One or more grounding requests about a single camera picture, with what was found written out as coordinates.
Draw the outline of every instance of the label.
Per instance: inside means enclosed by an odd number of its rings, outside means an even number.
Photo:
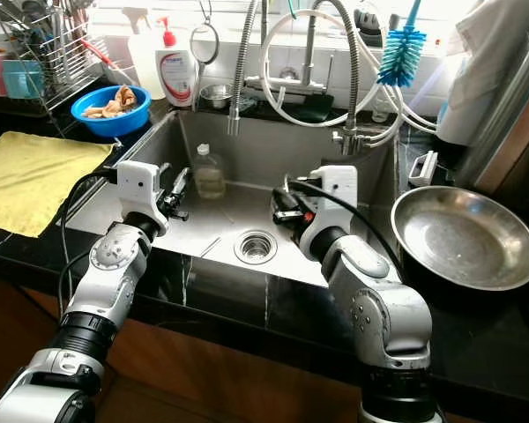
[[[190,72],[182,54],[171,53],[164,56],[160,61],[160,74],[170,95],[180,102],[188,101],[192,94]]]

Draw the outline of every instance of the sink drain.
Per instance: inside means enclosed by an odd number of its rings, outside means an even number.
[[[265,231],[248,231],[235,243],[235,255],[246,264],[268,262],[276,254],[276,240]]]

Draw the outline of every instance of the yellow towel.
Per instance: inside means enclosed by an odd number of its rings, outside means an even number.
[[[37,237],[81,176],[113,145],[5,132],[0,137],[0,228]]]

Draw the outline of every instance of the black countertop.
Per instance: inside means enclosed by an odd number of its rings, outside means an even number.
[[[167,111],[164,100],[155,101],[153,122]],[[27,125],[21,118],[0,115],[0,134],[4,130],[28,131]],[[149,126],[121,138],[123,145],[115,149],[108,163],[121,157]],[[37,133],[55,135],[46,121],[40,126],[33,120],[29,128],[33,133],[41,128]],[[401,135],[400,168],[409,168],[428,148],[441,150],[443,157],[455,155],[450,147],[410,130],[402,130]],[[68,137],[91,139],[81,127]],[[446,180],[443,174],[438,178]],[[407,189],[403,179],[400,189]],[[89,249],[97,238],[69,229],[71,255]],[[63,268],[59,240],[59,228],[54,224],[35,239],[0,230],[0,276],[55,294],[56,277]],[[275,277],[268,279],[263,289],[250,293],[243,292],[242,284],[230,284],[229,294],[207,289],[207,284],[205,289],[194,283],[184,286],[177,275],[190,260],[195,260],[198,268],[205,267],[204,259],[154,249],[130,317],[343,382],[360,383],[352,336],[324,288]],[[430,371],[443,408],[483,421],[529,419],[529,284],[507,293],[480,293],[440,279],[406,255],[404,263],[410,284],[431,308]],[[77,275],[85,271],[84,265],[77,265]],[[212,276],[201,272],[198,278],[202,277]]]

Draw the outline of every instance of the blue cup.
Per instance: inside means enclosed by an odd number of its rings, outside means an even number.
[[[41,65],[35,60],[4,60],[3,77],[11,99],[38,99],[45,91]]]

